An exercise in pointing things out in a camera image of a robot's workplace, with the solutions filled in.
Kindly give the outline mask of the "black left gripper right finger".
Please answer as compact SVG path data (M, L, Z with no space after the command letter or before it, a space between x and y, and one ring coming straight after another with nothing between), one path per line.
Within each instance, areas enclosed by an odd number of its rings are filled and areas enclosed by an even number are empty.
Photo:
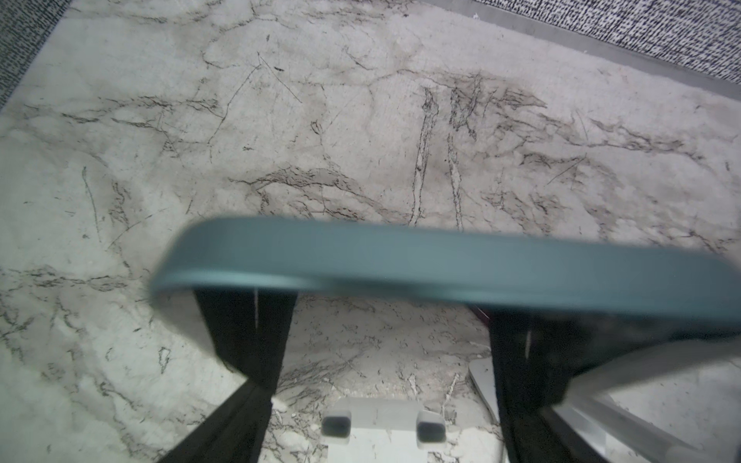
M492 311L489 338L496 403L511 462L603 462L554 411L581 361L572 322Z

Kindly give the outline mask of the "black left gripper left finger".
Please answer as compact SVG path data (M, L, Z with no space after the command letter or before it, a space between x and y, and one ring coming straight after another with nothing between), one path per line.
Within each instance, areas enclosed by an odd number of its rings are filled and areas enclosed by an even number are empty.
M296 291L171 287L156 290L162 318L245 381L163 462L256 462L291 329Z

